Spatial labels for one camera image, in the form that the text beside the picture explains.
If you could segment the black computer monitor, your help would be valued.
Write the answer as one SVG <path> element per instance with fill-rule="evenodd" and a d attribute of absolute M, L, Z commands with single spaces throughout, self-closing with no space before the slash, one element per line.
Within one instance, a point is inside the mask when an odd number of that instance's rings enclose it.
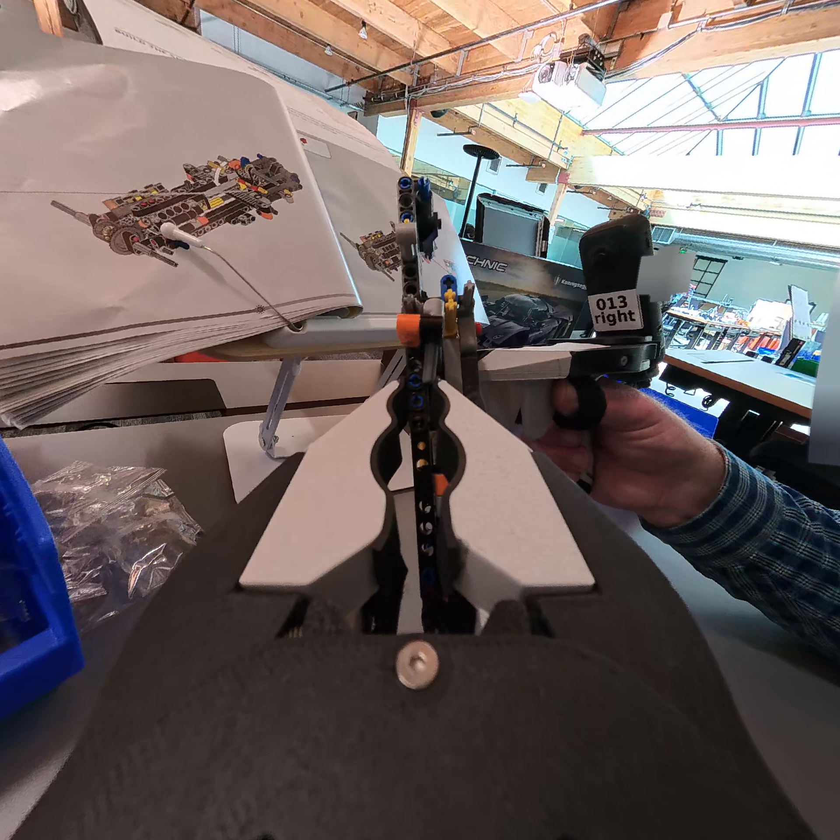
<path fill-rule="evenodd" d="M 551 222 L 540 208 L 481 193 L 476 199 L 474 241 L 521 255 L 548 257 Z"/>

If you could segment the blue plastic bin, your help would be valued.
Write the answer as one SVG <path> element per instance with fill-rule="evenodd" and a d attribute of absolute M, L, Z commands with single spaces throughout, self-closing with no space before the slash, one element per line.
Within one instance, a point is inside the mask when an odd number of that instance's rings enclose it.
<path fill-rule="evenodd" d="M 83 666 L 51 530 L 23 472 L 1 443 L 1 720 Z"/>

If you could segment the clear plastic parts bag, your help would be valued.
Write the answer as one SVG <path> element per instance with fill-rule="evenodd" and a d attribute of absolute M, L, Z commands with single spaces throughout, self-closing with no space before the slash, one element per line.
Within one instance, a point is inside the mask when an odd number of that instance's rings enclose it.
<path fill-rule="evenodd" d="M 164 473 L 77 461 L 32 484 L 79 635 L 153 595 L 199 540 Z"/>

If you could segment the white table wooden edge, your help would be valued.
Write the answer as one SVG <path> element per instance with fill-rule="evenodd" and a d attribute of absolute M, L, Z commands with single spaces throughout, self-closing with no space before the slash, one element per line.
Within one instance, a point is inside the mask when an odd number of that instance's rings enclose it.
<path fill-rule="evenodd" d="M 705 351 L 675 350 L 665 355 L 665 375 L 680 371 L 693 380 L 703 382 L 696 387 L 709 391 L 714 385 L 759 400 L 806 421 L 812 418 L 816 379 L 789 371 L 779 365 L 765 363 L 745 355 L 738 359 L 720 356 L 702 360 Z"/>

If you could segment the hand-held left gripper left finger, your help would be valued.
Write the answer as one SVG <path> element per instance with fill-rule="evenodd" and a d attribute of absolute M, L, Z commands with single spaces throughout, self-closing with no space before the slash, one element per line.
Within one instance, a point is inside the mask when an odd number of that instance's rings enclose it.
<path fill-rule="evenodd" d="M 239 585 L 359 611 L 365 632 L 395 632 L 404 561 L 395 489 L 404 488 L 404 411 L 394 381 L 311 443 L 294 467 Z"/>

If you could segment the person's right hand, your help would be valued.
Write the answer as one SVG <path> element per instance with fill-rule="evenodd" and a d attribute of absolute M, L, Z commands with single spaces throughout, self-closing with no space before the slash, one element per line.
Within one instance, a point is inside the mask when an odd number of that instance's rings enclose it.
<path fill-rule="evenodd" d="M 594 431 L 551 424 L 529 444 L 573 480 L 591 475 L 595 501 L 657 529 L 683 526 L 708 509 L 728 471 L 722 450 L 640 391 L 611 381 L 602 388 L 605 414 Z"/>

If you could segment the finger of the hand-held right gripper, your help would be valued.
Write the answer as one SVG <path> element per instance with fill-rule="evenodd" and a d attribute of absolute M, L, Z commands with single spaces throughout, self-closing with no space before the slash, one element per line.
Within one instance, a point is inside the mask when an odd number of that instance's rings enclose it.
<path fill-rule="evenodd" d="M 490 351 L 478 362 L 485 411 L 507 429 L 521 425 L 526 439 L 540 439 L 553 421 L 553 383 L 569 375 L 572 356 L 569 346 Z"/>

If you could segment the black lego box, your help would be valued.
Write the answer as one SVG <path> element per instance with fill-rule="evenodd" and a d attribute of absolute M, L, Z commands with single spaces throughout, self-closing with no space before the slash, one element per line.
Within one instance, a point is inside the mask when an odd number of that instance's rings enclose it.
<path fill-rule="evenodd" d="M 578 267 L 469 240 L 461 242 L 488 324 L 482 350 L 567 340 L 587 299 Z"/>

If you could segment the white ceiling projector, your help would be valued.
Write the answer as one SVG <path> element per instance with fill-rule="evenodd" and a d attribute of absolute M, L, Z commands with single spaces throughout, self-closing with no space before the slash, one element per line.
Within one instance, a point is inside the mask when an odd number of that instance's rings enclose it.
<path fill-rule="evenodd" d="M 598 109 L 606 94 L 604 69 L 591 62 L 543 63 L 528 79 L 518 97 L 525 102 L 544 101 L 567 112 L 571 109 Z"/>

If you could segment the lego instruction book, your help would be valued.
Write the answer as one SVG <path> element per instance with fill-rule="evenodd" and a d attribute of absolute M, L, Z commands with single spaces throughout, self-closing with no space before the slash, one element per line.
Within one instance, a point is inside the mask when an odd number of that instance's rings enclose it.
<path fill-rule="evenodd" d="M 2 2 L 2 425 L 26 427 L 153 362 L 285 329 L 397 314 L 403 175 L 321 97 L 134 2 L 59 2 L 43 33 Z"/>

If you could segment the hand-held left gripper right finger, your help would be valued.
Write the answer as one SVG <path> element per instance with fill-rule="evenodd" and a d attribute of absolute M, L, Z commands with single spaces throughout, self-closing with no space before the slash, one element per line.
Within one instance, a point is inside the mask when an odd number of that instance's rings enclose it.
<path fill-rule="evenodd" d="M 590 592 L 595 584 L 532 451 L 442 381 L 444 426 L 464 452 L 448 510 L 463 570 L 456 589 L 490 613 L 531 595 Z"/>

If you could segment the person's right forearm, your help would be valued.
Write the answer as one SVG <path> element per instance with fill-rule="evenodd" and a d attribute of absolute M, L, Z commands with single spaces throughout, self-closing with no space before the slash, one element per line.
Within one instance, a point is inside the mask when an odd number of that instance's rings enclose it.
<path fill-rule="evenodd" d="M 675 528 L 643 528 L 837 664 L 838 511 L 722 453 L 726 474 L 706 510 Z"/>

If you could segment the black pole lamp round shade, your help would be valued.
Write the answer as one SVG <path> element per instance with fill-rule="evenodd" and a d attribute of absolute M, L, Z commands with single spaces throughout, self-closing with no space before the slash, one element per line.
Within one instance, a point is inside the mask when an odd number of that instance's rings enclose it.
<path fill-rule="evenodd" d="M 476 165 L 475 165 L 475 169 L 474 169 L 471 181 L 470 181 L 469 192 L 468 192 L 467 199 L 466 199 L 466 202 L 465 202 L 465 209 L 464 209 L 464 213 L 463 213 L 463 216 L 462 216 L 462 219 L 461 219 L 460 229 L 459 229 L 459 232 L 458 232 L 458 236 L 460 238 L 463 238 L 465 236 L 466 228 L 468 226 L 469 210 L 470 210 L 473 198 L 474 198 L 474 194 L 476 192 L 476 184 L 477 184 L 477 181 L 478 181 L 478 175 L 479 175 L 481 163 L 483 161 L 497 161 L 500 158 L 500 155 L 499 155 L 498 152 L 492 150 L 491 148 L 489 148 L 485 145 L 480 145 L 480 144 L 477 144 L 477 143 L 467 143 L 467 144 L 465 144 L 464 147 L 463 147 L 463 152 L 465 152 L 470 157 L 474 158 L 475 161 L 476 161 Z"/>

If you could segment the white book stand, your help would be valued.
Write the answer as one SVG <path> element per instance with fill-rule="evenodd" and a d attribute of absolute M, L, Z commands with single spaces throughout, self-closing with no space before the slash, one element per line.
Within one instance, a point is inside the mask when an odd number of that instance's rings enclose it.
<path fill-rule="evenodd" d="M 225 344 L 220 353 L 231 361 L 281 359 L 266 414 L 260 425 L 237 423 L 224 431 L 224 445 L 234 498 L 242 501 L 280 463 L 303 453 L 327 433 L 342 415 L 293 417 L 286 412 L 291 391 L 309 356 L 365 350 L 393 350 L 374 391 L 395 382 L 405 371 L 406 358 L 396 335 L 395 314 L 360 315 L 341 319 L 312 318 L 302 331 L 279 329 Z"/>

